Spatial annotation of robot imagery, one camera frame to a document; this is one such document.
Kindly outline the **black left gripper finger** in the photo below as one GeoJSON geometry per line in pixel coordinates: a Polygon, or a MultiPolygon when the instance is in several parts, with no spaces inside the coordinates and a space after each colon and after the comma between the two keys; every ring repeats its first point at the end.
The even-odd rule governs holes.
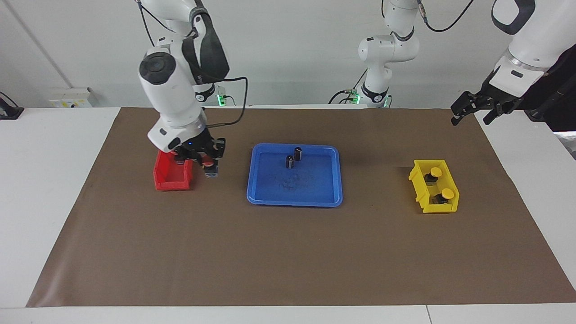
{"type": "Polygon", "coordinates": [[[476,96],[469,91],[463,92],[452,104],[452,125],[457,126],[463,117],[478,111],[476,96]]]}
{"type": "Polygon", "coordinates": [[[508,103],[495,103],[492,110],[483,118],[484,125],[490,125],[496,118],[508,113],[508,103]]]}

